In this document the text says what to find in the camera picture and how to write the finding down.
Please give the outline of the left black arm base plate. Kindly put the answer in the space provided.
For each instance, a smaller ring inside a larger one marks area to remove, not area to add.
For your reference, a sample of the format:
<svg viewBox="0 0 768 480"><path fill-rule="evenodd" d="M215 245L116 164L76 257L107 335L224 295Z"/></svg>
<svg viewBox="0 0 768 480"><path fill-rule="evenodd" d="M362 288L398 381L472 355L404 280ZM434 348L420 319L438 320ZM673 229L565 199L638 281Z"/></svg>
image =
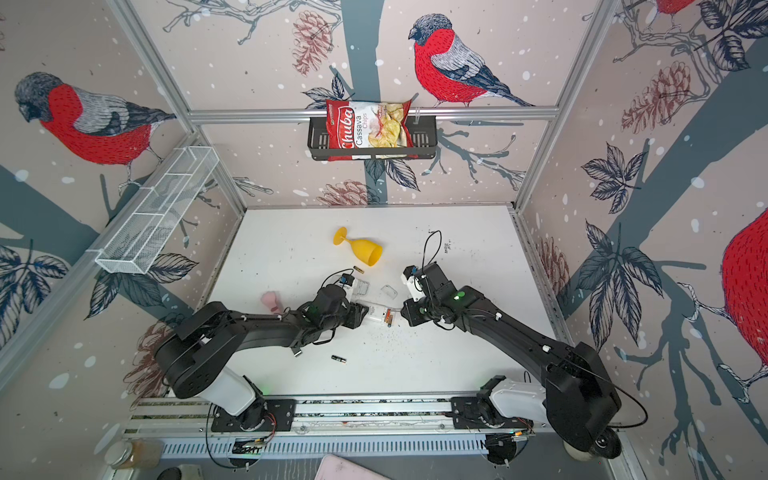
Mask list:
<svg viewBox="0 0 768 480"><path fill-rule="evenodd" d="M258 399L238 416L216 406L210 430L214 433L288 432L291 430L297 401L288 398Z"/></svg>

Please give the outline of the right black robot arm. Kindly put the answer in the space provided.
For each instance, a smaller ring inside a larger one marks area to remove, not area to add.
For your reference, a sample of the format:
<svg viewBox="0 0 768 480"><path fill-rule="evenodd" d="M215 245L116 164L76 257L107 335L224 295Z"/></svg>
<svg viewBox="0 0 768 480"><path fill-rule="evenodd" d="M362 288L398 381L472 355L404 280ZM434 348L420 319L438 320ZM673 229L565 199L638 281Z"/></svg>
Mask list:
<svg viewBox="0 0 768 480"><path fill-rule="evenodd" d="M551 426L576 451L609 459L622 452L610 425L622 403L594 348L583 342L571 346L539 333L475 288L455 287L435 262L406 267L401 280L410 294L401 315L410 326L449 324L479 337L512 358L543 388L532 395L539 403L536 408L524 413L521 402L509 397L521 389L506 378L489 381L479 392L483 421L495 425L498 417L536 420Z"/></svg>

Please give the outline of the grey white remote control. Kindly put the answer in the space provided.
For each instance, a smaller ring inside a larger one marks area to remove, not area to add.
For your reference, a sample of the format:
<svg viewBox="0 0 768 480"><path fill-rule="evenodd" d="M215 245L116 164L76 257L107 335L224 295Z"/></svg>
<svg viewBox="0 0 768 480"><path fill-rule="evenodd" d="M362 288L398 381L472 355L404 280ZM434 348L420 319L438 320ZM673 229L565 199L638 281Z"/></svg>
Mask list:
<svg viewBox="0 0 768 480"><path fill-rule="evenodd" d="M364 280L355 279L352 284L352 295L353 296L366 296L369 290L370 284Z"/></svg>

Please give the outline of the white battery cover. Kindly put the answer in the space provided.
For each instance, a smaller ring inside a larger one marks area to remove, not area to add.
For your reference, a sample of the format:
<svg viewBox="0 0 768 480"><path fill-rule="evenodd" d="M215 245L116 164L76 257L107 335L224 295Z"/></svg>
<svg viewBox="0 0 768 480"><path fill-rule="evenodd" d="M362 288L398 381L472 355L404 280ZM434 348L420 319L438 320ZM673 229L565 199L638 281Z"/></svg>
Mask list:
<svg viewBox="0 0 768 480"><path fill-rule="evenodd" d="M391 299L395 299L398 296L398 292L390 285L384 285L381 291Z"/></svg>

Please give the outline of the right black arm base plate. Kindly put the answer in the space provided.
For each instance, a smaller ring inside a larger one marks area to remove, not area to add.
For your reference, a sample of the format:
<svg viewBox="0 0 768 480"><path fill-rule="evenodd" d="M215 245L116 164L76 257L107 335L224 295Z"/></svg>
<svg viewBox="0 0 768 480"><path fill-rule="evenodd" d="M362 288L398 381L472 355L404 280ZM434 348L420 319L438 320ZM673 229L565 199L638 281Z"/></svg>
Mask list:
<svg viewBox="0 0 768 480"><path fill-rule="evenodd" d="M487 400L477 397L453 397L450 411L445 414L455 429L518 429L530 432L533 424L528 419L503 417Z"/></svg>

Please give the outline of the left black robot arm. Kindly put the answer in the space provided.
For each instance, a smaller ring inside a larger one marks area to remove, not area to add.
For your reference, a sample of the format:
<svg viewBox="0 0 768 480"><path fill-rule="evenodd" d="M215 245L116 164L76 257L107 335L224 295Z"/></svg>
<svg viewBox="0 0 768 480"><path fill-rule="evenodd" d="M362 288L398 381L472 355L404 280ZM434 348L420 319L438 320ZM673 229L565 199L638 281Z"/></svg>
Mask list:
<svg viewBox="0 0 768 480"><path fill-rule="evenodd" d="M262 391L228 367L233 355L282 347L298 356L304 347L320 344L327 331L358 328L369 311L338 285L324 286L313 300L278 314L245 314L214 301L176 327L153 356L176 397L205 399L228 414L235 428L255 431L271 413Z"/></svg>

